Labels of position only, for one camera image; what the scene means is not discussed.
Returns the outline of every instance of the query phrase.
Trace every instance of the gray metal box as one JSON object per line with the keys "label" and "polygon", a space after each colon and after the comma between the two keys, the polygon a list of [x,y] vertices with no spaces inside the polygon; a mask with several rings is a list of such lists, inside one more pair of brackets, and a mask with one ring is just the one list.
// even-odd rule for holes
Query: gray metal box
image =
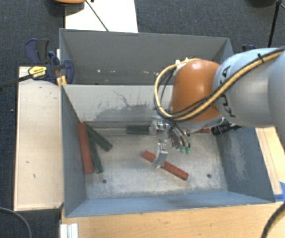
{"label": "gray metal box", "polygon": [[[193,134],[191,154],[169,149],[167,161],[186,181],[142,158],[157,136],[126,135],[129,124],[150,124],[155,74],[176,59],[222,63],[233,54],[227,38],[60,30],[61,60],[75,78],[61,94],[67,217],[170,211],[274,202],[253,128],[225,135]],[[172,87],[164,95],[169,103]],[[83,173],[77,124],[86,122],[112,144],[98,149],[104,172]]]}

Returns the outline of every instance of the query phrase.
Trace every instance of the wooden table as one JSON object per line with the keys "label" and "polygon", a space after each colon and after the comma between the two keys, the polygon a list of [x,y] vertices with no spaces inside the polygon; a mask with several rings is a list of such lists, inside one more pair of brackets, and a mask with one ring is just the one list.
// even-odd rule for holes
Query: wooden table
{"label": "wooden table", "polygon": [[[285,153],[274,128],[256,129],[273,182],[285,183]],[[269,217],[282,202],[221,208],[143,214],[64,218],[62,223],[78,223],[79,238],[258,238]],[[285,238],[285,214],[269,233]]]}

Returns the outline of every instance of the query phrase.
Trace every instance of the dark gray carpet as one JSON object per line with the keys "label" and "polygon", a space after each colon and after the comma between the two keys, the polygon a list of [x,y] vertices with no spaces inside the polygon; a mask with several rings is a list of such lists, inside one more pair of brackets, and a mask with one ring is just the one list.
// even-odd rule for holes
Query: dark gray carpet
{"label": "dark gray carpet", "polygon": [[[135,0],[140,32],[229,37],[235,52],[243,44],[266,47],[273,0]],[[31,38],[48,38],[59,47],[58,29],[64,8],[50,0],[0,0],[0,82],[13,79],[21,63],[29,63],[23,47]],[[273,47],[285,45],[285,11],[280,8]],[[0,206],[11,208],[14,177],[16,87],[0,93]],[[58,211],[25,213],[33,237],[58,235]],[[0,238],[27,237],[15,217],[0,213]]]}

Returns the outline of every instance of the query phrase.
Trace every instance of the bin floor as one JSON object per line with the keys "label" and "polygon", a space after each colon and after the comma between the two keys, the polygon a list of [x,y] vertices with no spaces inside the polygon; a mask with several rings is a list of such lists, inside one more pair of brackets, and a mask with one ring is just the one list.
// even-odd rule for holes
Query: bin floor
{"label": "bin floor", "polygon": [[215,136],[192,134],[191,153],[168,145],[167,161],[189,173],[186,181],[164,169],[154,169],[142,157],[155,154],[159,136],[127,135],[125,129],[98,129],[113,148],[97,146],[104,172],[86,175],[87,199],[157,196],[227,190]]}

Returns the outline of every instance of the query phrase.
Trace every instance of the yellow cable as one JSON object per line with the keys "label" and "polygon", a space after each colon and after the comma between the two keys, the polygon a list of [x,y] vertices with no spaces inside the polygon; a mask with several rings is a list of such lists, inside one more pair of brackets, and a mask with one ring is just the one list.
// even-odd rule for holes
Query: yellow cable
{"label": "yellow cable", "polygon": [[159,101],[159,96],[158,96],[158,90],[156,90],[156,86],[158,86],[158,83],[160,81],[160,76],[163,76],[164,73],[166,73],[167,71],[169,71],[171,68],[173,67],[176,67],[177,65],[174,64],[174,65],[171,65],[169,67],[167,67],[164,71],[162,71],[158,78],[156,79],[156,82],[155,82],[155,92],[154,92],[154,95],[155,95],[155,99],[156,99],[156,104],[158,105],[158,108],[160,110],[160,112],[169,117],[169,118],[175,118],[177,121],[180,121],[180,120],[185,120],[185,119],[188,119],[192,116],[195,116],[197,115],[198,113],[202,112],[204,109],[206,109],[209,105],[211,105],[224,91],[226,91],[234,82],[236,82],[241,76],[243,76],[244,74],[246,74],[247,72],[249,72],[250,70],[254,69],[255,67],[261,65],[262,63],[266,62],[266,61],[269,61],[271,59],[274,59],[276,57],[278,57],[280,54],[282,53],[282,51],[280,52],[277,52],[277,53],[274,53],[274,54],[271,54],[265,58],[263,58],[263,60],[259,59],[257,60],[256,62],[244,67],[243,69],[239,70],[238,72],[236,72],[230,79],[229,81],[227,81],[218,91],[216,91],[206,102],[204,102],[201,106],[199,106],[197,109],[193,110],[192,112],[182,116],[182,117],[179,117],[179,118],[175,118],[175,116],[167,113],[160,105],[160,101]]}
{"label": "yellow cable", "polygon": [[180,63],[176,63],[176,64],[173,64],[173,65],[170,65],[168,66],[167,68],[165,68],[157,77],[156,81],[155,81],[155,84],[154,84],[154,97],[155,97],[155,100],[156,100],[156,104],[160,110],[161,113],[163,113],[165,116],[169,117],[169,118],[172,118],[173,115],[167,113],[161,106],[161,103],[160,103],[160,100],[159,100],[159,95],[158,95],[158,85],[159,85],[159,81],[160,79],[163,77],[163,75],[168,72],[169,70],[179,66],[179,65],[182,65],[182,64],[185,64],[185,63],[188,63],[190,61],[195,61],[195,60],[199,60],[198,58],[194,58],[194,59],[190,59],[190,60],[184,60]]}

